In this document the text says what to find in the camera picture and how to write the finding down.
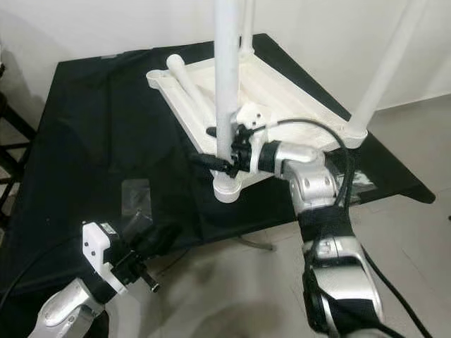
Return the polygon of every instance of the white pole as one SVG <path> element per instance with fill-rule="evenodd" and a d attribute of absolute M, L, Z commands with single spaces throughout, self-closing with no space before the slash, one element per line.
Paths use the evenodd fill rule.
<path fill-rule="evenodd" d="M 245 21 L 241 35 L 241 54 L 253 54 L 252 33 L 254 30 L 255 0 L 245 0 Z"/>
<path fill-rule="evenodd" d="M 232 115 L 238 110 L 238 0 L 215 0 L 215 101 L 217 156 L 231 161 Z"/>
<path fill-rule="evenodd" d="M 402 12 L 381 64 L 362 101 L 347 124 L 347 129 L 350 133 L 366 133 L 366 127 L 402 60 L 402 56 L 421 19 L 427 2 L 428 0 L 410 0 L 410 3 Z"/>

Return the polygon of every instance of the tiled floor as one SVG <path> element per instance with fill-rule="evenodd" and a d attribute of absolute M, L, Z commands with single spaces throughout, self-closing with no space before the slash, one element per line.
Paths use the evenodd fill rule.
<path fill-rule="evenodd" d="M 394 196 L 352 208 L 354 231 L 434 337 L 451 337 L 451 96 L 381 111 L 371 131 L 436 194 L 432 205 Z M 165 275 L 158 294 L 141 282 L 108 305 L 112 337 L 315 337 L 302 299 L 297 225 L 248 239 L 267 252 L 223 241 L 192 250 Z M 173 258 L 149 264 L 158 271 Z M 376 279 L 386 322 L 420 337 Z"/>

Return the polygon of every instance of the cable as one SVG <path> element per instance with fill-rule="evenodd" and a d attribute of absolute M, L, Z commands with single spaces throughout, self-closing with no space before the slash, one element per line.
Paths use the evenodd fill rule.
<path fill-rule="evenodd" d="M 188 253 L 188 251 L 189 251 L 189 249 L 186 249 L 185 252 L 183 252 L 179 257 L 177 257 L 172 262 L 170 262 L 165 268 L 163 268 L 160 271 L 158 271 L 156 273 L 156 275 L 160 276 L 160 275 L 164 274 L 167 270 L 172 268 L 179 260 L 181 260 L 183 257 L 185 257 L 185 255 Z"/>
<path fill-rule="evenodd" d="M 350 156 L 349 150 L 345 146 L 345 143 L 343 142 L 343 140 L 341 140 L 340 136 L 338 136 L 338 134 L 334 130 L 329 128 L 327 125 L 324 125 L 323 123 L 320 123 L 316 120 L 310 120 L 308 118 L 289 118 L 289 119 L 285 119 L 285 120 L 279 120 L 279 121 L 277 121 L 276 125 L 269 125 L 269 126 L 262 125 L 261 127 L 253 129 L 253 132 L 254 133 L 260 132 L 262 130 L 265 130 L 266 128 L 272 128 L 272 127 L 276 127 L 278 125 L 285 125 L 288 123 L 309 123 L 311 125 L 320 127 L 323 130 L 327 131 L 336 140 L 336 142 L 340 146 L 341 150 L 343 151 L 343 153 L 345 155 L 346 168 L 345 168 L 345 175 L 343 177 L 342 186 L 340 187 L 340 191 L 338 192 L 337 198 L 335 200 L 335 205 L 338 205 L 342 201 L 342 199 L 345 198 L 346 187 L 348 185 L 352 186 L 352 178 L 353 178 L 351 176 L 351 156 Z"/>
<path fill-rule="evenodd" d="M 5 306 L 6 300 L 8 299 L 9 295 L 11 294 L 11 292 L 14 290 L 14 288 L 16 287 L 16 285 L 19 283 L 19 281 L 22 279 L 22 277 L 24 276 L 24 274 L 42 257 L 44 257 L 45 255 L 47 255 L 49 252 L 53 251 L 55 248 L 57 248 L 58 246 L 61 246 L 63 244 L 66 244 L 69 241 L 72 241 L 73 239 L 76 238 L 80 238 L 80 235 L 76 235 L 76 236 L 72 236 L 69 237 L 67 239 L 64 239 L 61 242 L 56 243 L 55 245 L 50 246 L 49 248 L 40 251 L 23 269 L 22 271 L 20 271 L 20 273 L 16 276 L 16 278 L 10 283 L 8 289 L 6 289 L 3 297 L 1 298 L 0 301 L 0 312 L 1 310 L 3 310 L 3 307 Z"/>
<path fill-rule="evenodd" d="M 395 295 L 398 301 L 400 301 L 402 307 L 406 310 L 409 317 L 413 320 L 414 324 L 418 328 L 418 330 L 421 332 L 423 337 L 431 338 L 432 335 L 429 333 L 429 331 L 426 329 L 424 324 L 420 321 L 412 307 L 407 303 L 405 298 L 401 295 L 401 293 L 396 289 L 396 287 L 387 279 L 387 277 L 382 273 L 381 270 L 379 270 L 379 267 L 374 263 L 374 261 L 371 259 L 368 252 L 365 250 L 365 248 L 362 246 L 362 249 L 365 253 L 365 258 L 368 261 L 369 265 L 373 268 L 374 272 L 379 276 L 379 278 L 384 282 L 385 285 L 387 285 L 388 289 Z"/>

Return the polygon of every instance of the table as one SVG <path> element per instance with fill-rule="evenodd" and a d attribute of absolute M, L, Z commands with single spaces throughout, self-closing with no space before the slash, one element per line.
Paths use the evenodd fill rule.
<path fill-rule="evenodd" d="M 254 49 L 263 61 L 349 119 L 349 113 L 268 35 L 255 35 Z M 58 64 L 0 250 L 0 290 L 38 248 L 80 233 L 83 220 L 119 219 L 124 179 L 148 178 L 155 221 L 182 225 L 173 250 L 295 219 L 287 182 L 274 178 L 246 188 L 233 204 L 214 198 L 211 175 L 188 161 L 193 145 L 145 78 L 149 70 L 166 69 L 166 58 L 173 53 L 192 63 L 213 57 L 213 44 Z M 356 169 L 375 184 L 357 194 L 359 203 L 394 194 L 433 202 L 433 193 L 372 134 L 352 155 Z M 328 158 L 342 170 L 339 150 Z M 61 286 L 87 269 L 80 243 L 74 241 L 40 261 L 16 294 L 24 299 L 31 291 Z"/>

